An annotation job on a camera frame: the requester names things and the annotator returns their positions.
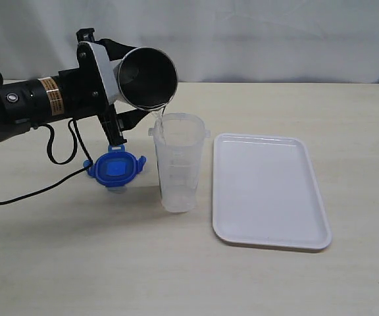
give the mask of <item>table surface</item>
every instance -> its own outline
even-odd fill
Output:
[[[128,105],[118,105],[119,110]],[[180,84],[167,112],[211,130],[197,209],[161,206],[145,118],[126,133],[145,170],[123,194],[80,174],[46,194],[0,207],[2,315],[379,315],[379,85]],[[66,122],[55,155],[70,152]],[[96,118],[80,121],[90,153],[106,152]],[[333,232],[320,253],[236,248],[211,225],[214,137],[281,135],[307,145]],[[0,199],[79,169],[52,165],[40,128],[0,144]]]

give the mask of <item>white backdrop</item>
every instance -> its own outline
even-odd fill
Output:
[[[377,0],[0,0],[5,78],[75,67],[84,27],[163,49],[181,81],[379,82]]]

